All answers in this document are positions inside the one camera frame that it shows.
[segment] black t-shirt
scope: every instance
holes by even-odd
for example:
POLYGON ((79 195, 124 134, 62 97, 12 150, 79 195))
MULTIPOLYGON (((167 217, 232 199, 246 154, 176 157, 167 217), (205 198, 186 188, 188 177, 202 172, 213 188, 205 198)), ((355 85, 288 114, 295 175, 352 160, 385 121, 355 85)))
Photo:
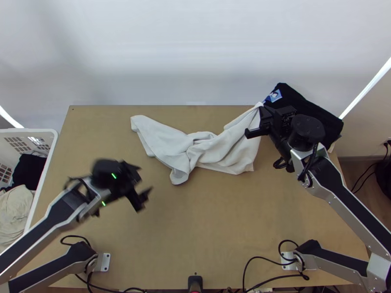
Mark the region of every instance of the black t-shirt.
POLYGON ((329 149, 331 144, 335 142, 341 134, 344 123, 338 117, 335 117, 330 112, 327 112, 323 108, 307 101, 301 94, 292 89, 287 84, 279 83, 274 88, 274 91, 280 90, 282 98, 274 101, 266 101, 264 105, 273 109, 279 109, 285 106, 293 106, 297 110, 297 114, 303 114, 314 117, 320 120, 325 127, 325 138, 321 143, 329 149))

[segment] beige cloth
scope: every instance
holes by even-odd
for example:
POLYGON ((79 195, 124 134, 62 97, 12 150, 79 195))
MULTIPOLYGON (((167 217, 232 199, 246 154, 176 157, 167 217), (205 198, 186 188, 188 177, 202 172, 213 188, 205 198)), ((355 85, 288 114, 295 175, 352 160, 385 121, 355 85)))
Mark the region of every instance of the beige cloth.
POLYGON ((25 185, 0 194, 0 253, 23 234, 32 202, 25 185))

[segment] black bag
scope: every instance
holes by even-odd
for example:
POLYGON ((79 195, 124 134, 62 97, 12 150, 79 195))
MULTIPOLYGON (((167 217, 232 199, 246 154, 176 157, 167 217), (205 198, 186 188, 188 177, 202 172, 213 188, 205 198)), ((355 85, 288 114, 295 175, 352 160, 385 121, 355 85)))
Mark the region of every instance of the black bag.
POLYGON ((375 169, 376 181, 382 192, 391 199, 391 164, 389 160, 381 161, 375 169))
POLYGON ((318 119, 322 122, 326 132, 326 136, 321 143, 326 149, 329 149, 332 143, 340 137, 342 128, 344 127, 342 120, 318 105, 307 101, 300 93, 287 84, 278 83, 272 93, 277 90, 281 93, 281 98, 274 102, 266 101, 263 104, 273 109, 293 106, 297 110, 297 114, 303 114, 318 119))

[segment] metal bracket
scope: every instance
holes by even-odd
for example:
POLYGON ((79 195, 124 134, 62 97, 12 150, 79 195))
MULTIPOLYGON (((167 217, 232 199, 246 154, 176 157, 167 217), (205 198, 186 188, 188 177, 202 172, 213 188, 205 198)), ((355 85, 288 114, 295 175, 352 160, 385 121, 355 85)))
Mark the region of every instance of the metal bracket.
MULTIPOLYGON (((294 259, 296 258, 295 255, 293 254, 293 251, 282 251, 281 254, 286 257, 286 258, 290 258, 290 259, 294 259)), ((281 256, 280 256, 280 260, 281 260, 281 263, 286 263, 288 262, 286 259, 283 259, 281 256)), ((300 263, 293 263, 291 265, 286 265, 286 266, 282 266, 282 269, 284 271, 300 271, 298 265, 300 266, 300 269, 301 269, 301 264, 300 263)), ((314 271, 316 269, 305 269, 306 271, 314 271)))
POLYGON ((110 253, 102 252, 98 254, 98 258, 96 260, 96 265, 94 267, 93 272, 107 272, 110 267, 110 259, 110 253))

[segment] printed graphic on shirt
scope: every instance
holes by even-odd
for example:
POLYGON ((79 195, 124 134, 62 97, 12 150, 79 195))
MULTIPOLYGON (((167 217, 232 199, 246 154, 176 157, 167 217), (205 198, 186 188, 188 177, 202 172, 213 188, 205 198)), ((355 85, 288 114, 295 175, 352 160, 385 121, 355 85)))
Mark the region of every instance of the printed graphic on shirt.
POLYGON ((266 101, 270 101, 272 103, 274 103, 275 101, 279 100, 282 98, 282 95, 281 95, 281 92, 280 90, 276 90, 276 91, 273 91, 271 92, 267 97, 266 99, 263 100, 262 103, 265 103, 266 101))

